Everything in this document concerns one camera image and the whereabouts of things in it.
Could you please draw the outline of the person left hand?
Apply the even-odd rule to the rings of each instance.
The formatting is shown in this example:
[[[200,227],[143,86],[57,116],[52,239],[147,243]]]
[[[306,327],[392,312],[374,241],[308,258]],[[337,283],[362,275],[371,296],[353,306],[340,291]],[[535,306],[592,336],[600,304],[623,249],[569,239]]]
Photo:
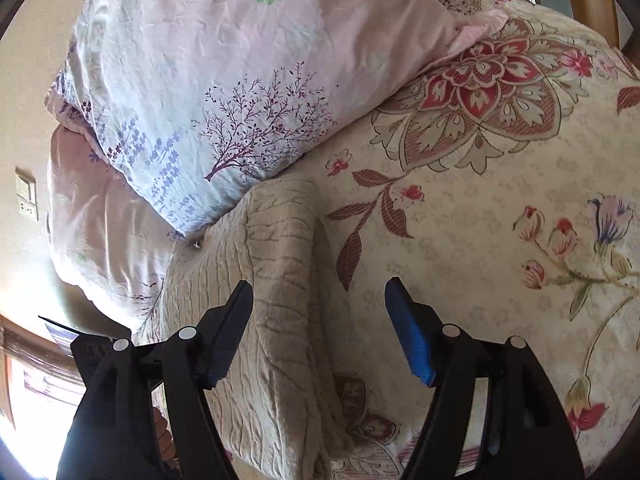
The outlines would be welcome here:
[[[158,408],[152,409],[154,417],[154,429],[160,457],[171,467],[177,467],[177,455],[174,439],[168,429],[168,422]]]

